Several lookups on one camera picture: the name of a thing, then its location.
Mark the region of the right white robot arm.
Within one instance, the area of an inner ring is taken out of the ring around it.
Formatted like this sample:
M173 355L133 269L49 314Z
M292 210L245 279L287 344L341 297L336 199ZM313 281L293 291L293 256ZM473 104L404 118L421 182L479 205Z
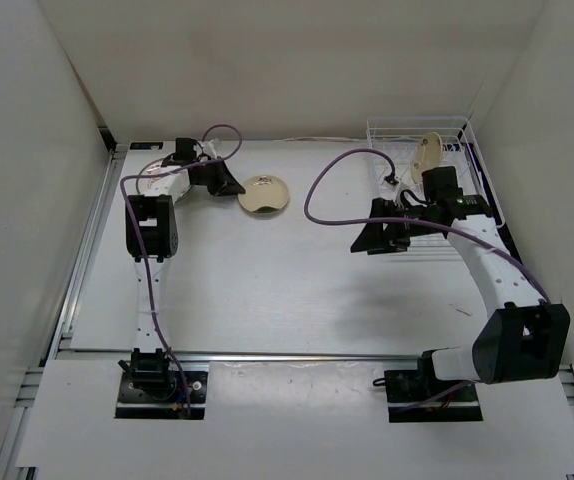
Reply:
M353 253L404 252L414 237L442 233L464 261L488 320L469 345L429 350L418 360L416 387L427 399L444 396L453 382L509 383L554 377L570 325L561 304L552 304L506 249L483 196L467 194L452 167L422 175L424 198L415 204L375 198L369 223L351 245Z

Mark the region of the yellow rimmed plate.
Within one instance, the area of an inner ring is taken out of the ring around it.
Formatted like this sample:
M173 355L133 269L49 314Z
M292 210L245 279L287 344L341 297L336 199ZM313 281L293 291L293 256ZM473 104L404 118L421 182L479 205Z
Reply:
M243 183L243 188L245 192L238 195L238 203L251 215L275 215L281 212L290 201L290 192L286 183L277 176L253 176Z

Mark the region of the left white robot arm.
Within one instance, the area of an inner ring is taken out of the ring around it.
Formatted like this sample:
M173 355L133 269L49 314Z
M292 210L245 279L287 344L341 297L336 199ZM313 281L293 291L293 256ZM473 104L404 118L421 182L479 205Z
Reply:
M175 205L194 186L216 197L244 192L219 152L217 139L178 138L174 152L119 183L125 205L126 247L137 281L137 327L128 362L119 365L133 388L155 401L189 395L187 379L167 339L159 306L179 246Z

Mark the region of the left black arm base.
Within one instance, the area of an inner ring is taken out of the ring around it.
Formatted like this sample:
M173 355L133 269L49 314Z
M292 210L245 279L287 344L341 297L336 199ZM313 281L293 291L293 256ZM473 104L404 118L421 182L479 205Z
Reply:
M185 371L190 394L187 411L186 393L178 371L171 370L171 385L162 389L137 387L123 371L117 393L114 417L143 420L203 420L206 412L209 371L193 367Z

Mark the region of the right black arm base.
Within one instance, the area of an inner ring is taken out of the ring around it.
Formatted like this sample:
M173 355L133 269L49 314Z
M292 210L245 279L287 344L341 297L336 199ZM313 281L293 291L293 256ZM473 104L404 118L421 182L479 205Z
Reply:
M372 387L385 395L392 424L483 421L472 382L430 379L411 361L385 362Z

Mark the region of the orange sunburst pattern plate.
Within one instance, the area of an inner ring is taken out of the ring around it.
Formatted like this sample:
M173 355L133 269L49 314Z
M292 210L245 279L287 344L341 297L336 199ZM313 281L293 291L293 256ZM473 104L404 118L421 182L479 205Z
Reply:
M156 160L142 169L136 181L136 192L148 197L169 195L177 202L191 189L188 172L176 173L178 165L163 166L162 163L162 159Z

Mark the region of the aluminium frame rail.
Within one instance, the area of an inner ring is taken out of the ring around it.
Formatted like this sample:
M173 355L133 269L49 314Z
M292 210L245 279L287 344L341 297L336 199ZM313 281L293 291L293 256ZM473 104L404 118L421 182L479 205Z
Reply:
M416 362L419 355L386 354L303 354L303 353L242 353L242 352L176 352L181 362L324 362L324 361L374 361Z

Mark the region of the white front board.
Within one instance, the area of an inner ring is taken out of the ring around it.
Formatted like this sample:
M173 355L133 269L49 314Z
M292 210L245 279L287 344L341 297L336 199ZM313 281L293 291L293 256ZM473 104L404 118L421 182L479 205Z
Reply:
M115 415L109 361L47 364L17 462L42 479L564 479L558 380L479 386L479 422L393 424L375 363L211 366L198 421Z

